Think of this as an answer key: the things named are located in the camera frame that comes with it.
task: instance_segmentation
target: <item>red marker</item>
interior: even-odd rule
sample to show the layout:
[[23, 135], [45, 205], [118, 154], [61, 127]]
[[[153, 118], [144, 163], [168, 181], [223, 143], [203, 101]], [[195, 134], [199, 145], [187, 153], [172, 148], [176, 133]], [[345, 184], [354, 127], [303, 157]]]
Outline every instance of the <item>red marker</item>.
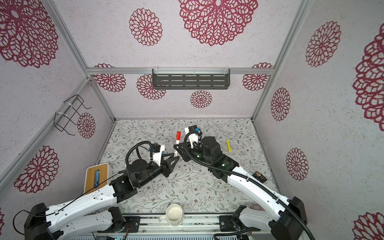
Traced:
[[180, 137], [181, 137], [181, 132], [177, 132], [176, 134], [176, 144], [179, 144], [180, 143]]

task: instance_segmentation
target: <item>white mug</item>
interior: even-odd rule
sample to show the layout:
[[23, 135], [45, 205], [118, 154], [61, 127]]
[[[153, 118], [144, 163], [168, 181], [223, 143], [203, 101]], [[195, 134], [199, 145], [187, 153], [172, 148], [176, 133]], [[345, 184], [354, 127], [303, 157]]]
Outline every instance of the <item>white mug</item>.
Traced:
[[179, 204], [171, 204], [167, 208], [165, 215], [159, 217], [159, 222], [168, 221], [172, 227], [177, 227], [181, 224], [183, 209]]

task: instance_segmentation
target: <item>wire rack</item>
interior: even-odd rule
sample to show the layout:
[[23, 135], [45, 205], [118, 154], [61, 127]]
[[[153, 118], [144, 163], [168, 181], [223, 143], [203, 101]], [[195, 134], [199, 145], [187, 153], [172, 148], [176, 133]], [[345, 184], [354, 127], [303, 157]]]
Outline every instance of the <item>wire rack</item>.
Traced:
[[[74, 108], [73, 105], [75, 104], [75, 102], [78, 101], [80, 103], [80, 105], [77, 107], [77, 108]], [[68, 98], [67, 100], [64, 101], [64, 103], [67, 103], [69, 104], [71, 107], [68, 108], [65, 112], [61, 113], [61, 112], [55, 112], [55, 116], [53, 118], [53, 126], [58, 129], [60, 132], [62, 131], [65, 131], [66, 133], [68, 133], [69, 135], [71, 136], [75, 136], [76, 134], [70, 134], [65, 128], [67, 127], [67, 125], [71, 122], [73, 123], [74, 125], [77, 125], [77, 123], [74, 123], [72, 121], [72, 118], [75, 114], [78, 114], [79, 116], [81, 116], [81, 114], [78, 112], [79, 108], [81, 106], [83, 106], [85, 109], [90, 109], [92, 107], [89, 107], [87, 108], [85, 105], [84, 105], [84, 100], [82, 99], [82, 97], [79, 95], [79, 94], [76, 94], [76, 95], [73, 95], [72, 97]], [[66, 113], [69, 109], [73, 109], [74, 110], [74, 113], [72, 114], [71, 117], [69, 117]], [[64, 127], [62, 125], [59, 124], [60, 120], [62, 117], [66, 117], [68, 119], [68, 121], [66, 122], [66, 124], [64, 125]]]

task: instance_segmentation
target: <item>black cable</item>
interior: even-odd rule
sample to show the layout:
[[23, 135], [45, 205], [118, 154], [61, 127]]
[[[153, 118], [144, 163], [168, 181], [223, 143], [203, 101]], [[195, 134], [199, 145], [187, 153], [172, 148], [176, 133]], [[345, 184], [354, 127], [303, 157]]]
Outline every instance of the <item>black cable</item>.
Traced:
[[136, 147], [136, 154], [139, 157], [139, 159], [142, 159], [140, 156], [140, 153], [139, 153], [139, 147], [138, 146]]
[[143, 147], [143, 146], [138, 146], [138, 147], [142, 147], [142, 148], [144, 148], [145, 150], [149, 151], [149, 149], [148, 149], [148, 148], [146, 148], [146, 147]]
[[[115, 175], [113, 175], [112, 177], [108, 178], [107, 180], [103, 181], [102, 183], [100, 184], [103, 184], [105, 183], [106, 181], [110, 180], [111, 178], [113, 178], [114, 176], [116, 176], [118, 173], [116, 173]], [[67, 206], [69, 206], [71, 203], [73, 203], [74, 201], [76, 201], [77, 199], [79, 199], [80, 197], [82, 197], [83, 195], [87, 194], [88, 192], [90, 192], [92, 189], [94, 188], [97, 188], [100, 186], [100, 184], [98, 184], [97, 186], [91, 188], [90, 190], [86, 191], [85, 193], [81, 194], [80, 196], [78, 196], [77, 198], [75, 198], [72, 202], [68, 203], [67, 205], [63, 206], [62, 208], [60, 208], [58, 210], [58, 212], [60, 212], [61, 210], [63, 210], [64, 208], [66, 208]], [[35, 215], [35, 214], [32, 214], [31, 212], [27, 211], [27, 210], [21, 210], [20, 212], [18, 212], [14, 217], [13, 217], [13, 229], [18, 233], [18, 234], [21, 234], [21, 235], [24, 235], [23, 233], [19, 232], [17, 229], [16, 229], [16, 226], [15, 226], [15, 219], [16, 219], [16, 216], [21, 213], [21, 212], [26, 212], [28, 214], [31, 214], [32, 216], [34, 217], [46, 217], [46, 216], [49, 216], [49, 215], [52, 215], [52, 214], [55, 214], [55, 212], [53, 213], [50, 213], [50, 214], [47, 214], [47, 215]]]
[[238, 235], [238, 234], [248, 233], [248, 232], [251, 232], [251, 231], [253, 231], [253, 230], [255, 230], [255, 229], [256, 229], [255, 227], [250, 227], [250, 228], [246, 228], [246, 229], [244, 229], [244, 230], [238, 231], [238, 232], [215, 233], [215, 234], [214, 234], [214, 239], [215, 239], [215, 240], [220, 240], [220, 239], [218, 239], [217, 237], [226, 237], [226, 236], [233, 236], [233, 235]]
[[309, 230], [309, 228], [307, 227], [307, 225], [303, 222], [303, 220], [292, 210], [290, 209], [280, 198], [278, 198], [275, 194], [273, 194], [271, 191], [269, 191], [266, 187], [264, 187], [261, 183], [259, 183], [258, 181], [255, 181], [251, 178], [248, 178], [247, 176], [243, 175], [243, 174], [240, 174], [240, 173], [237, 173], [237, 172], [232, 172], [232, 171], [228, 171], [228, 170], [225, 170], [225, 169], [221, 169], [221, 168], [217, 168], [217, 167], [213, 167], [209, 164], [206, 164], [198, 159], [196, 159], [189, 151], [188, 151], [188, 148], [187, 148], [187, 139], [188, 137], [191, 135], [191, 134], [196, 134], [198, 136], [201, 136], [202, 133], [198, 133], [198, 132], [189, 132], [186, 134], [186, 136], [184, 137], [184, 149], [185, 149], [185, 152], [187, 153], [187, 155], [196, 163], [204, 166], [204, 167], [207, 167], [207, 168], [210, 168], [210, 169], [214, 169], [214, 170], [218, 170], [218, 171], [221, 171], [221, 172], [225, 172], [225, 173], [228, 173], [228, 174], [233, 174], [235, 176], [238, 176], [238, 177], [242, 177], [244, 179], [246, 179], [247, 181], [250, 181], [251, 183], [255, 184], [256, 186], [258, 186], [259, 188], [261, 188], [264, 192], [268, 193], [268, 195], [270, 195], [273, 199], [275, 199], [279, 204], [281, 204], [298, 222], [299, 224], [302, 226], [302, 228], [304, 229], [304, 231], [307, 233], [308, 237], [311, 239], [311, 240], [315, 240], [313, 234], [311, 233], [311, 231]]
[[92, 213], [92, 214], [87, 214], [86, 216], [88, 216], [88, 215], [94, 215], [94, 214], [96, 214], [96, 212], [100, 213], [99, 210], [96, 210], [94, 213]]
[[138, 146], [143, 145], [143, 144], [148, 144], [149, 145], [149, 147], [150, 147], [150, 149], [149, 149], [149, 157], [150, 157], [151, 161], [153, 161], [153, 146], [152, 146], [152, 143], [150, 141], [142, 141], [142, 142], [139, 142], [139, 143], [135, 144], [127, 152], [127, 155], [125, 156], [125, 164], [127, 165], [127, 167], [129, 166], [129, 162], [128, 162], [129, 155], [135, 150], [135, 148], [137, 148]]

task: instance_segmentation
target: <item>cable tie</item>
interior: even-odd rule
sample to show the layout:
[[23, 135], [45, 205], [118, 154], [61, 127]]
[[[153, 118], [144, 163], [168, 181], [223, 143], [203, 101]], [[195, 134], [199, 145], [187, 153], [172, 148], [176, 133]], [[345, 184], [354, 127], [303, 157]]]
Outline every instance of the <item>cable tie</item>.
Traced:
[[[57, 113], [60, 113], [60, 112], [57, 112]], [[68, 117], [68, 115], [67, 115], [67, 114], [65, 114], [65, 113], [60, 113], [60, 114], [62, 114], [62, 115], [64, 115], [64, 116]]]

